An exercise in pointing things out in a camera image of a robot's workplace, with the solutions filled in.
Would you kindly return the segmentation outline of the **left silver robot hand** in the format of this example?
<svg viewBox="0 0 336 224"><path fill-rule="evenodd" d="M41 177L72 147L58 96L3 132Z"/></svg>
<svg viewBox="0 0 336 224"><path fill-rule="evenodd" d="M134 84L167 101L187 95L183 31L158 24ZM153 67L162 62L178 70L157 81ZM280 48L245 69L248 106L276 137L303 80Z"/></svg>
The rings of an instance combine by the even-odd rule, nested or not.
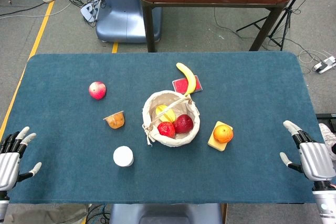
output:
<svg viewBox="0 0 336 224"><path fill-rule="evenodd" d="M29 126L21 131L7 135L1 141L1 192L12 190L18 182L34 177L40 170L42 162L38 162L30 171L20 174L20 162L28 144L36 137L29 132Z"/></svg>

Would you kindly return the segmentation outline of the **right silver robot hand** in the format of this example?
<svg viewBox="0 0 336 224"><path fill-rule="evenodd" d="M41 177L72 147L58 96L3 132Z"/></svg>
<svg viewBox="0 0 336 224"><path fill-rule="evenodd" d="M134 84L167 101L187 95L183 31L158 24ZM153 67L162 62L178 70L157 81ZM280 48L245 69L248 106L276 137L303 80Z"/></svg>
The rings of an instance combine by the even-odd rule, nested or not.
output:
<svg viewBox="0 0 336 224"><path fill-rule="evenodd" d="M284 152L279 153L282 162L288 168L303 173L310 181L331 181L335 177L335 169L326 145L316 142L307 132L289 120L285 120L283 126L295 142L301 163L293 163Z"/></svg>

